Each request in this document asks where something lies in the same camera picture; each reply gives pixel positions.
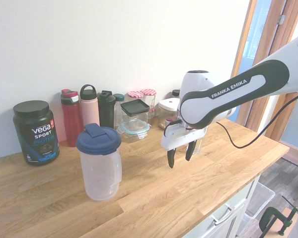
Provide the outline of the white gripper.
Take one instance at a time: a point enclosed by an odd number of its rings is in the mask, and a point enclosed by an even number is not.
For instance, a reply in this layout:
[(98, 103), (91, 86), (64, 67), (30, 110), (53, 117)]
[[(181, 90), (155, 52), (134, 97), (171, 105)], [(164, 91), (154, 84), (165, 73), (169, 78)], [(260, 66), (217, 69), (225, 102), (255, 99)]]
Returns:
[(176, 148), (188, 144), (185, 159), (190, 161), (196, 147), (197, 140), (204, 137), (206, 128), (188, 130), (181, 124), (166, 127), (161, 139), (161, 146), (167, 150), (168, 165), (174, 167)]

